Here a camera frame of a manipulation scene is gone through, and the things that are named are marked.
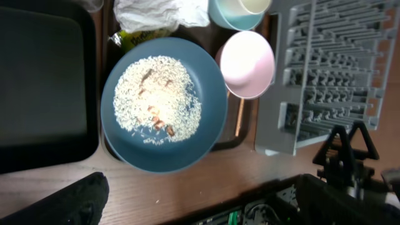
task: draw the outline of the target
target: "blue plate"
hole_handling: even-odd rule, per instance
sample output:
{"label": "blue plate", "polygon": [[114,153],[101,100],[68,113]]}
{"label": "blue plate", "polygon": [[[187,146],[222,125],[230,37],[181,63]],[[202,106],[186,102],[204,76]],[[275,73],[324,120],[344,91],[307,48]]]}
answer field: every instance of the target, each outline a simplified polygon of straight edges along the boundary
{"label": "blue plate", "polygon": [[[194,83],[202,110],[199,127],[189,139],[155,146],[143,143],[144,138],[154,136],[147,128],[133,137],[134,131],[121,129],[114,115],[113,99],[118,79],[130,64],[160,55],[182,62]],[[101,98],[102,128],[115,154],[130,165],[154,173],[177,171],[200,160],[219,139],[228,110],[226,93],[223,75],[204,49],[175,37],[154,39],[130,50],[111,71]]]}

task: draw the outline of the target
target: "rice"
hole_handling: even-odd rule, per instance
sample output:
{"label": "rice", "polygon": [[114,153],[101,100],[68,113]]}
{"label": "rice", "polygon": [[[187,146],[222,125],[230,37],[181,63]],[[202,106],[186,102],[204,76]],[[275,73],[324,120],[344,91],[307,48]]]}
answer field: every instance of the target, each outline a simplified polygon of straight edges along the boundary
{"label": "rice", "polygon": [[[201,103],[186,68],[167,56],[148,57],[131,64],[119,78],[113,104],[123,129],[140,133],[143,128],[150,133],[155,129],[159,134],[171,126],[174,135],[164,139],[172,142],[190,138],[201,118]],[[155,119],[163,122],[159,129],[154,127]],[[143,142],[161,145],[164,139],[152,137]]]}

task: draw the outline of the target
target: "pink bowl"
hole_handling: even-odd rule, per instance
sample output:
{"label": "pink bowl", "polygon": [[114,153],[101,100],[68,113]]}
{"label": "pink bowl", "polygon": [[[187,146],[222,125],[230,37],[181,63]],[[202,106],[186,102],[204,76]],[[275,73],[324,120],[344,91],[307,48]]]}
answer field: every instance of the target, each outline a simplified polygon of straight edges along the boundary
{"label": "pink bowl", "polygon": [[254,31],[233,35],[217,53],[226,87],[237,97],[254,99],[271,84],[275,72],[274,53],[268,42]]}

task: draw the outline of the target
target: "green component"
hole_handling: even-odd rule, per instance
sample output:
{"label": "green component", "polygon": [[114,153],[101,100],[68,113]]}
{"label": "green component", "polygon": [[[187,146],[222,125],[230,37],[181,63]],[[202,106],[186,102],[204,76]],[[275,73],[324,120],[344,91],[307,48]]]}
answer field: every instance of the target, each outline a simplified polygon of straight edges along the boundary
{"label": "green component", "polygon": [[169,36],[171,32],[166,29],[158,29],[156,31],[138,31],[132,34],[128,34],[125,31],[119,31],[118,34],[122,40],[121,48],[125,51],[125,53],[127,53],[140,43]]}
{"label": "green component", "polygon": [[238,212],[229,213],[228,225],[238,225]]}

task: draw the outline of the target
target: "black tray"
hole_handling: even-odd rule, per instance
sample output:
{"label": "black tray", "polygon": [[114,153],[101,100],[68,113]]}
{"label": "black tray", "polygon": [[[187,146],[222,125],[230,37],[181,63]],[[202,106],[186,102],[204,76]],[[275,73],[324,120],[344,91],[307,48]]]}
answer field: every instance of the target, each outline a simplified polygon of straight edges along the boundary
{"label": "black tray", "polygon": [[98,146],[90,15],[70,1],[0,1],[0,173],[79,161]]}

